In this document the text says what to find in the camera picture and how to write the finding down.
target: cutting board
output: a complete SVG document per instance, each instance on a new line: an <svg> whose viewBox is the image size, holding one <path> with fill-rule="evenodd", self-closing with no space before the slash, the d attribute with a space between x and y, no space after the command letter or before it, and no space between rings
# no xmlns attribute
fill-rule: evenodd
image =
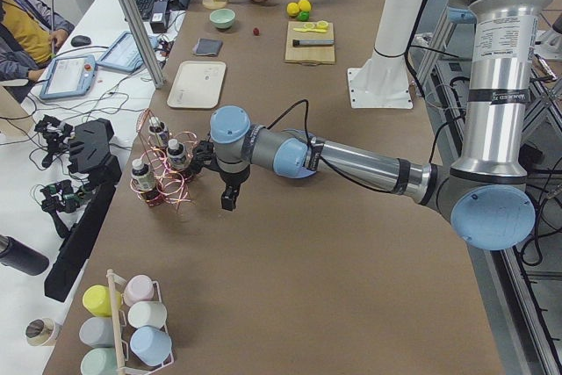
<svg viewBox="0 0 562 375"><path fill-rule="evenodd" d="M302 27L300 21L289 21L287 24L287 41L285 43L285 61L288 63L327 64L335 63L335 47L293 47L293 40L335 40L334 24L328 22L328 31L297 32L293 28Z"/></svg>

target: person's hand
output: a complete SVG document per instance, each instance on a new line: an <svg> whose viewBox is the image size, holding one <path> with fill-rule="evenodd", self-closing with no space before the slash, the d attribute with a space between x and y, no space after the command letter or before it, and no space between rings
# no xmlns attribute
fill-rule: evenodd
<svg viewBox="0 0 562 375"><path fill-rule="evenodd" d="M36 83L39 81L39 78L41 78L41 75L43 75L44 71L44 69L30 69L30 71L27 73L27 79Z"/></svg>
<svg viewBox="0 0 562 375"><path fill-rule="evenodd" d="M62 46L62 43L64 43L67 38L68 38L68 33L66 32L66 30L63 29L55 30L49 34L49 42L54 40L54 46L56 48Z"/></svg>

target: green bowl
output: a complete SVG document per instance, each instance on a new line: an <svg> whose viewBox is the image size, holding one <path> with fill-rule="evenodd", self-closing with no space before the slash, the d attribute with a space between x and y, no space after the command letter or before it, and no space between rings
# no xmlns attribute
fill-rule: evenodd
<svg viewBox="0 0 562 375"><path fill-rule="evenodd" d="M217 9L209 15L209 19L211 19L213 25L220 30L230 28L235 18L236 14L231 9Z"/></svg>

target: brown table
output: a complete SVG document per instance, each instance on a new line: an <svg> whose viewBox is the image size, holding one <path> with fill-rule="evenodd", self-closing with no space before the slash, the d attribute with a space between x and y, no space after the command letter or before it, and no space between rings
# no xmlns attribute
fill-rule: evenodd
<svg viewBox="0 0 562 375"><path fill-rule="evenodd" d="M311 132L427 160L422 101L412 111L349 106L346 69L371 56L384 0L311 0L312 18L335 24L336 64L318 67L284 63L285 5L297 0L229 1L237 21L225 32L191 1L166 67L172 80L182 61L205 60L191 55L199 37L221 39L220 105L269 124L307 97ZM171 110L166 98L158 90L151 109L172 131L207 134L209 111ZM301 128L302 112L279 127ZM177 358L162 374L502 373L466 246L436 213L328 171L295 181L253 167L233 213L220 209L223 188L205 171L176 213L148 209L124 174L45 373L79 372L89 317L80 298L108 268L160 281Z"/></svg>

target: blue jacket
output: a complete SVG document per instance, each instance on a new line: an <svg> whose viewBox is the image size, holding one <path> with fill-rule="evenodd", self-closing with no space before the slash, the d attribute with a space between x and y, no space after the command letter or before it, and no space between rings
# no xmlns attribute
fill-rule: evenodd
<svg viewBox="0 0 562 375"><path fill-rule="evenodd" d="M13 2L35 17L43 28L47 31L50 30L51 10L46 4L40 0L13 0ZM39 66L19 45L8 29L2 25L3 18L4 9L2 8L2 1L0 1L0 81L26 78L29 69L38 69ZM74 30L74 26L55 13L54 29L63 29L71 33L72 30ZM16 94L15 91L19 91L23 88L24 87L12 88L12 94Z"/></svg>

